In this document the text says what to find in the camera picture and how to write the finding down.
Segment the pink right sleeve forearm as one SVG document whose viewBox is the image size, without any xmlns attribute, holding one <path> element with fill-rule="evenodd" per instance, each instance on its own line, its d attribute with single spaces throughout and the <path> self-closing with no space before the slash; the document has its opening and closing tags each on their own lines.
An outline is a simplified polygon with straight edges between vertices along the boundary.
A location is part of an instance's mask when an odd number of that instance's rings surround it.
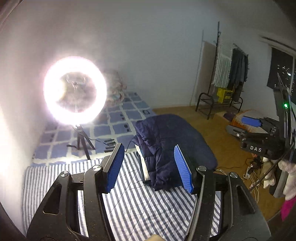
<svg viewBox="0 0 296 241">
<path fill-rule="evenodd" d="M 286 200 L 283 203 L 283 205 L 281 207 L 281 210 L 280 210 L 281 220 L 282 221 L 284 221 L 288 217 L 288 215 L 291 212 L 295 202 L 296 202 L 296 197 L 293 197 L 292 199 Z"/>
</svg>

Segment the right gloved hand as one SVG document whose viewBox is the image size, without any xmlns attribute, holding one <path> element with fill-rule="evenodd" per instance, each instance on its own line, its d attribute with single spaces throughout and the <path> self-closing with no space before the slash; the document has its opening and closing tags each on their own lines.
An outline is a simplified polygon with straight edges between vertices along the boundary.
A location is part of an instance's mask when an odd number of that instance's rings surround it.
<svg viewBox="0 0 296 241">
<path fill-rule="evenodd" d="M 263 178 L 263 188 L 275 197 L 289 201 L 295 197 L 295 163 L 279 163 Z"/>
</svg>

